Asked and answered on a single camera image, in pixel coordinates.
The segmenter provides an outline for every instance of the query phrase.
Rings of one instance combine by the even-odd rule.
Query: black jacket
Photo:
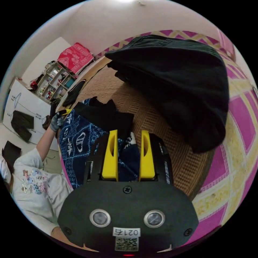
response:
[[[225,64],[208,45],[157,35],[134,38],[105,54],[116,77],[140,90],[203,153],[225,137],[229,91]]]

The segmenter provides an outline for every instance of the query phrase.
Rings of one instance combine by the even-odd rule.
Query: woven mat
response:
[[[174,133],[165,119],[138,91],[116,78],[115,70],[105,66],[86,84],[77,102],[94,96],[102,103],[113,99],[120,112],[133,113],[133,133],[141,146],[141,131],[148,130],[163,139],[171,157],[174,185],[183,190],[191,200],[197,195],[209,172],[214,151],[193,154],[182,136]]]

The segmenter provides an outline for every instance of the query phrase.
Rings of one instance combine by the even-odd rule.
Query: blue floral cloth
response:
[[[82,103],[89,105],[90,99]],[[74,110],[67,116],[59,136],[59,145],[64,166],[73,189],[83,184],[84,168],[87,157],[96,139],[107,134],[90,123]],[[118,139],[118,176],[119,181],[135,181],[139,177],[140,152],[133,133],[123,141]]]

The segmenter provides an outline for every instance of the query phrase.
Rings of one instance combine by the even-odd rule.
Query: gray glove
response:
[[[59,113],[56,113],[55,116],[52,118],[49,127],[54,131],[57,132],[60,126],[64,124],[64,118],[62,116],[59,117]]]

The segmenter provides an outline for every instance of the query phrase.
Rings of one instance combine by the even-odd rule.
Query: qr code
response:
[[[132,252],[138,251],[139,248],[139,238],[131,237],[116,237],[115,251]]]

